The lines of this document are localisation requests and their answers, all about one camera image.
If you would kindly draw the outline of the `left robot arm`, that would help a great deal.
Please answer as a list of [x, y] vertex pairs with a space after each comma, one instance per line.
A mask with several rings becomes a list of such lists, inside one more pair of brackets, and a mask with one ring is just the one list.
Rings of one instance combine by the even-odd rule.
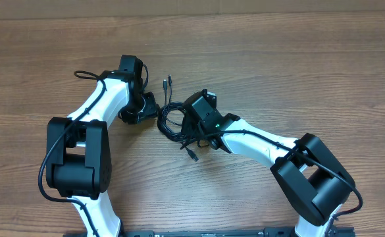
[[47, 153], [39, 168], [38, 188], [45, 199], [71, 203], [86, 227], [84, 236], [124, 236], [108, 194], [112, 162], [108, 129], [114, 119], [139, 124], [154, 119], [159, 105], [146, 92], [147, 66], [136, 56], [122, 55], [116, 70], [100, 75], [77, 70], [97, 87], [81, 107], [47, 125]]

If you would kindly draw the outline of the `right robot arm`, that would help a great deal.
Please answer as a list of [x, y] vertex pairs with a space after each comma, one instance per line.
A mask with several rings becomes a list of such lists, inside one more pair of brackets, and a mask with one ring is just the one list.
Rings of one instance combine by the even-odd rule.
[[313, 134], [277, 136], [237, 115], [221, 115], [215, 94], [202, 90], [182, 104], [184, 147], [201, 140], [214, 149], [244, 155], [270, 169], [299, 215], [295, 226], [266, 227], [262, 236], [354, 236], [352, 227], [337, 227], [341, 206], [356, 193], [354, 179]]

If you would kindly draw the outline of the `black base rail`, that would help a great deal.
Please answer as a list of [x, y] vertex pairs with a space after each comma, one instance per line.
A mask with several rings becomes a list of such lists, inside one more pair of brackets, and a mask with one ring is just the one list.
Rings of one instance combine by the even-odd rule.
[[[79, 234], [64, 234], [64, 237], [86, 237], [87, 232]], [[221, 230], [221, 231], [181, 231], [181, 232], [158, 232], [152, 230], [137, 230], [123, 232], [119, 236], [127, 237], [292, 237], [293, 227], [266, 227], [263, 230]], [[330, 237], [356, 237], [353, 227], [332, 227], [326, 235]]]

